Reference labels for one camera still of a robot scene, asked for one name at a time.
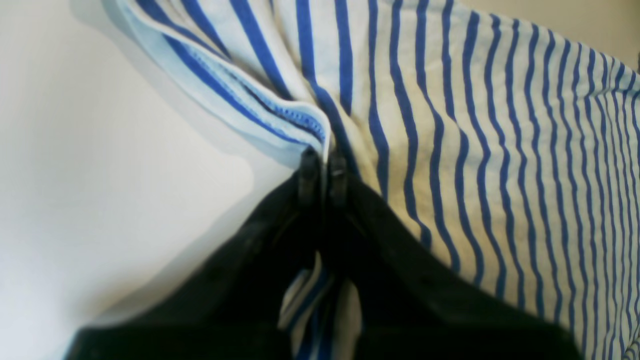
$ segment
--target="striped fabric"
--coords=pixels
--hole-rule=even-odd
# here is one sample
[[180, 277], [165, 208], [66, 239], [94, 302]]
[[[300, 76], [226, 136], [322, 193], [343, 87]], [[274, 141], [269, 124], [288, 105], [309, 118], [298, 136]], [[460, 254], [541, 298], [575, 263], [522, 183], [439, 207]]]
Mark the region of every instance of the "striped fabric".
[[[640, 78], [534, 24], [447, 0], [119, 0], [140, 44], [250, 136], [338, 145], [439, 260], [638, 359]], [[344, 359], [356, 291], [316, 261], [280, 326], [296, 359]]]

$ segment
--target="blue and white striped shirt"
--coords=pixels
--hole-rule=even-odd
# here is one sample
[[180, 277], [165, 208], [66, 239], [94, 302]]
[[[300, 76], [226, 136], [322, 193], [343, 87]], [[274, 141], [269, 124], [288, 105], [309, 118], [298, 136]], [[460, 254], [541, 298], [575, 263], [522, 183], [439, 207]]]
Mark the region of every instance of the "blue and white striped shirt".
[[[209, 111], [291, 151], [337, 144], [462, 278], [585, 358], [638, 359], [638, 73], [451, 0], [119, 2]], [[296, 359], [347, 358], [357, 294], [316, 263], [280, 326]]]

